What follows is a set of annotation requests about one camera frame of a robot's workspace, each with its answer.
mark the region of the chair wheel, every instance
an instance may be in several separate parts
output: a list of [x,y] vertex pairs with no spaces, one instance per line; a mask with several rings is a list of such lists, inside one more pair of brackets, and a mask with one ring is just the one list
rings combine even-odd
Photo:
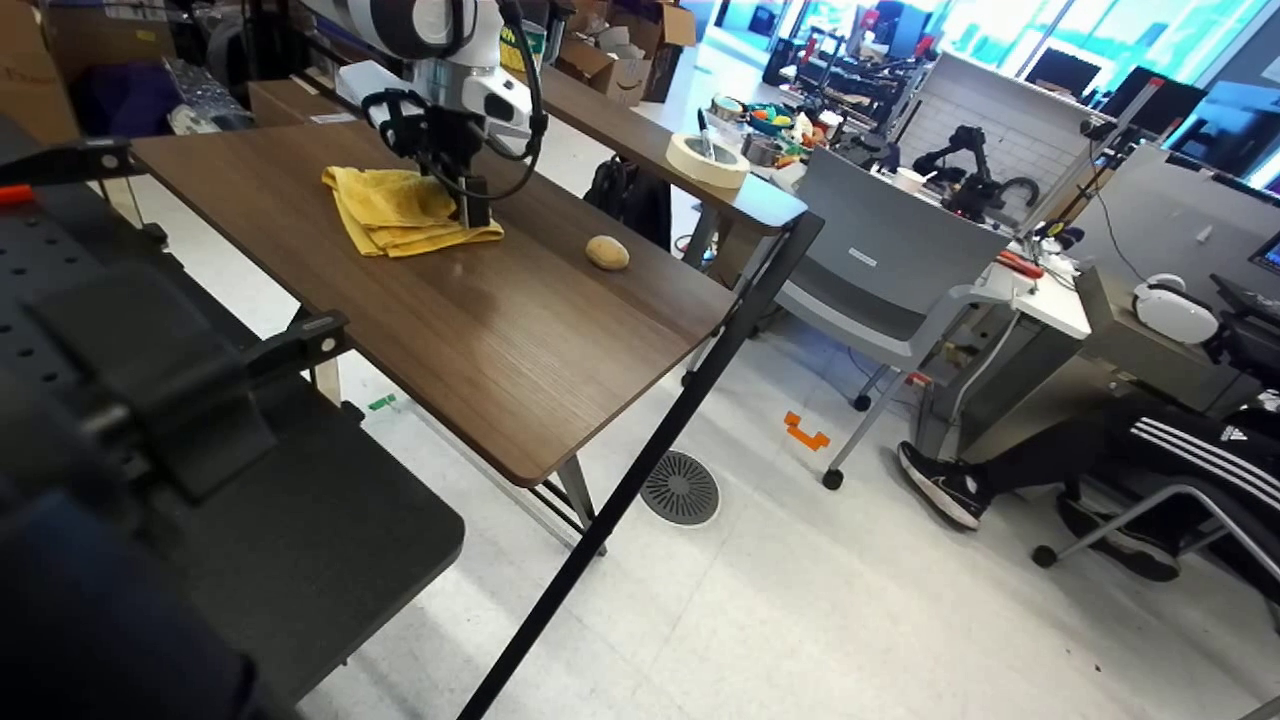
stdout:
[[1056,548],[1048,548],[1048,544],[1032,548],[1032,564],[1052,568],[1056,564]]
[[844,472],[828,468],[824,488],[836,492],[844,484]]
[[136,228],[148,244],[168,248],[168,232],[160,224]]

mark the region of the orange object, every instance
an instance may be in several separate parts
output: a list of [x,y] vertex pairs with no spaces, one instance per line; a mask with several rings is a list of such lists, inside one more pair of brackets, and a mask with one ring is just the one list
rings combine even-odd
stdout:
[[36,204],[32,184],[0,184],[0,208],[28,208],[28,204]]
[[796,412],[788,412],[784,424],[788,424],[788,436],[796,444],[804,444],[812,452],[832,448],[832,436],[828,432],[804,432],[804,420]]
[[1028,276],[1028,280],[1040,280],[1040,276],[1044,276],[1040,264],[1024,260],[1024,256],[1012,252],[1012,248],[1004,248],[1004,252],[996,256],[996,264],[1004,264],[1004,268],[1012,268],[1012,272]]

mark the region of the computer monitor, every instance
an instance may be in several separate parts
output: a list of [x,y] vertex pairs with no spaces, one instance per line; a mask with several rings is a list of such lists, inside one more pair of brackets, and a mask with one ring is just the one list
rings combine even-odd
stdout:
[[[1124,84],[1116,92],[1108,92],[1108,100],[1100,104],[1100,112],[1108,116],[1124,116],[1124,108],[1148,88],[1148,80],[1156,80],[1156,72],[1148,68],[1132,68],[1124,76]],[[1196,84],[1176,84],[1168,76],[1160,76],[1164,84],[1156,88],[1156,96],[1132,116],[1132,128],[1148,132],[1148,136],[1164,136],[1176,124],[1184,124],[1196,104],[1204,100],[1204,88]]]
[[1072,52],[1044,48],[1044,56],[1028,72],[1028,84],[1064,88],[1080,100],[1084,88],[1096,80],[1096,72],[1100,72],[1096,64],[1088,64]]
[[1280,232],[1264,248],[1252,252],[1252,264],[1280,276]]

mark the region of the office chair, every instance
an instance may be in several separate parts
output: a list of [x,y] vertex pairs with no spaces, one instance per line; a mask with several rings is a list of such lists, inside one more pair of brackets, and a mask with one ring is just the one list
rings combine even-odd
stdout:
[[840,464],[884,412],[876,384],[888,380],[880,396],[892,396],[928,360],[1004,240],[832,152],[808,156],[796,192],[828,224],[776,304],[876,364],[852,396],[864,420],[820,476],[836,492]]
[[1240,372],[1276,388],[1280,384],[1280,308],[1260,300],[1236,280],[1224,280],[1224,276],[1208,276],[1208,280],[1228,304],[1228,312],[1220,312],[1224,332],[1212,340],[1212,348]]
[[1156,452],[1168,452],[1168,456],[1200,468],[1212,480],[1204,480],[1204,476],[1168,476],[1156,492],[1136,500],[1116,520],[1092,528],[1076,544],[1068,544],[1068,548],[1040,544],[1032,552],[1032,560],[1040,568],[1052,568],[1052,564],[1060,564],[1060,560],[1108,540],[1112,532],[1128,528],[1132,520],[1156,512],[1160,504],[1168,504],[1176,496],[1188,496],[1212,516],[1212,528],[1200,532],[1196,540],[1188,540],[1180,552],[1196,552],[1196,548],[1216,544],[1220,536],[1232,536],[1232,540],[1244,544],[1244,552],[1268,576],[1280,580],[1280,536],[1268,528],[1280,516],[1280,480],[1272,472],[1264,472],[1264,468],[1248,464],[1244,456],[1236,456],[1236,452],[1228,452],[1220,444],[1208,444],[1208,440],[1200,440],[1200,436],[1192,436],[1184,428],[1152,420],[1152,416],[1136,420],[1128,432],[1140,436],[1144,444],[1152,444]]

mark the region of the white floor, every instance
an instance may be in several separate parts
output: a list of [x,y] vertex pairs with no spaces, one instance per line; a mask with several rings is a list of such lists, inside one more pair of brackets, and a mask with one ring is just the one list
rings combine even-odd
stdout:
[[[696,52],[676,88],[692,108],[704,92],[748,92],[740,84],[752,72]],[[608,156],[560,124],[548,144],[544,172],[572,192]],[[136,192],[196,280],[256,332],[284,328],[280,288],[168,192]],[[368,364],[344,368],[356,404],[392,392]],[[584,448],[600,500],[676,388],[664,380]],[[908,396],[896,404],[832,496],[816,484],[824,456],[784,440],[780,420],[800,412],[840,436],[852,412],[792,340],[748,344],[680,440],[720,480],[716,520],[676,528],[636,504],[492,716],[1228,720],[1280,692],[1264,604],[1208,564],[1192,560],[1176,584],[1132,580],[1100,556],[1040,572],[1028,548],[1064,540],[1044,496],[1000,500],[980,536],[940,528],[884,460],[908,432]],[[304,712],[456,716],[568,544],[420,408],[392,404],[368,428],[468,520],[468,544]]]

